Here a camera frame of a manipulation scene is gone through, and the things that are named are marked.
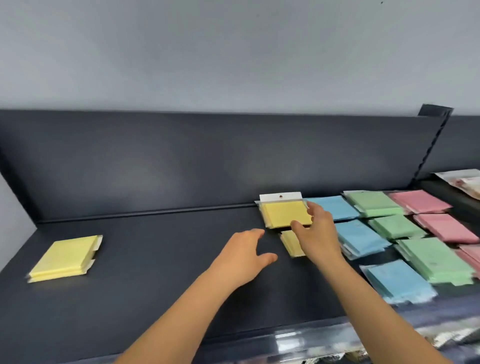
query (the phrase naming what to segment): stack of green packages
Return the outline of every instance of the stack of green packages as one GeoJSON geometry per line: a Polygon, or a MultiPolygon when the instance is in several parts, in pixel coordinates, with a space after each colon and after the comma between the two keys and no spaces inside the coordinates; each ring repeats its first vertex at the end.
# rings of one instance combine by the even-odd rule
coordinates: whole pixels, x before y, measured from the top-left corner
{"type": "Polygon", "coordinates": [[[385,239],[422,238],[427,233],[403,215],[373,218],[368,224],[385,239]]]}
{"type": "Polygon", "coordinates": [[[475,270],[438,238],[397,240],[397,250],[429,283],[472,284],[475,270]]]}
{"type": "Polygon", "coordinates": [[[350,192],[345,197],[363,217],[403,215],[402,206],[381,191],[350,192]]]}

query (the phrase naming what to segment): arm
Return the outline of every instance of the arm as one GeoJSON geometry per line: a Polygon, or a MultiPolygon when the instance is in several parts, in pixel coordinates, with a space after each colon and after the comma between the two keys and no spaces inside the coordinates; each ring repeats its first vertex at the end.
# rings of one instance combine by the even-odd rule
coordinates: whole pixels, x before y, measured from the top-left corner
{"type": "Polygon", "coordinates": [[[292,229],[310,260],[338,296],[352,326],[375,364],[447,364],[445,359],[344,260],[332,215],[308,203],[310,229],[292,229]]]}
{"type": "Polygon", "coordinates": [[[191,363],[216,312],[239,286],[250,282],[277,255],[256,253],[264,230],[235,233],[185,293],[115,364],[191,363]]]}

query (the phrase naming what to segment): lower shelf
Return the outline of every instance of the lower shelf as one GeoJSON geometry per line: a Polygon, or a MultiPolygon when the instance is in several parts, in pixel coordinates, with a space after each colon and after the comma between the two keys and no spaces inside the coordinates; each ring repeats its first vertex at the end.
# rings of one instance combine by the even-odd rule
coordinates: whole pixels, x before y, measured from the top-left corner
{"type": "MultiPolygon", "coordinates": [[[[56,364],[124,351],[208,268],[234,232],[263,227],[255,207],[39,225],[0,273],[2,361],[56,364]],[[53,241],[95,234],[104,240],[87,275],[26,283],[26,273],[53,241]]],[[[228,298],[197,362],[279,353],[278,335],[285,332],[310,332],[315,340],[305,336],[302,345],[317,345],[325,328],[349,326],[323,276],[307,258],[291,259],[277,232],[260,240],[258,253],[265,252],[277,253],[278,261],[228,298]]],[[[354,267],[398,258],[389,249],[354,267]]],[[[435,303],[398,311],[415,326],[480,315],[480,284],[437,288],[435,303]]]]}

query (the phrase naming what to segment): stack of blue packages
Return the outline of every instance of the stack of blue packages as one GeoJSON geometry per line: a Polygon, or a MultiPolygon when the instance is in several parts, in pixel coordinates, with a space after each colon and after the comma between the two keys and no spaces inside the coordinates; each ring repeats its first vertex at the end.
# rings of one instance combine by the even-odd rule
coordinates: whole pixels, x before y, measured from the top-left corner
{"type": "Polygon", "coordinates": [[[307,201],[314,202],[332,214],[333,221],[351,220],[360,216],[353,206],[351,206],[342,196],[306,198],[307,201]]]}
{"type": "Polygon", "coordinates": [[[370,284],[389,304],[431,301],[437,291],[403,260],[376,266],[360,266],[370,284]]]}
{"type": "Polygon", "coordinates": [[[358,220],[335,224],[343,254],[349,259],[379,253],[391,244],[358,220]]]}

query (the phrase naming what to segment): stack of yellow packages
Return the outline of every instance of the stack of yellow packages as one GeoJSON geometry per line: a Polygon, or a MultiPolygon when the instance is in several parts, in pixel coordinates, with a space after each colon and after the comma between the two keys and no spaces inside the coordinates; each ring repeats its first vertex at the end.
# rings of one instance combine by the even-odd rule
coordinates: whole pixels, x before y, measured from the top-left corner
{"type": "Polygon", "coordinates": [[[258,207],[269,229],[290,226],[292,220],[302,225],[311,225],[312,217],[307,212],[300,192],[284,194],[261,194],[258,207]]]}
{"type": "Polygon", "coordinates": [[[54,242],[28,273],[28,283],[85,274],[95,262],[103,235],[54,242]]]}
{"type": "Polygon", "coordinates": [[[292,258],[305,256],[305,253],[301,249],[300,242],[292,230],[282,231],[280,240],[292,258]]]}

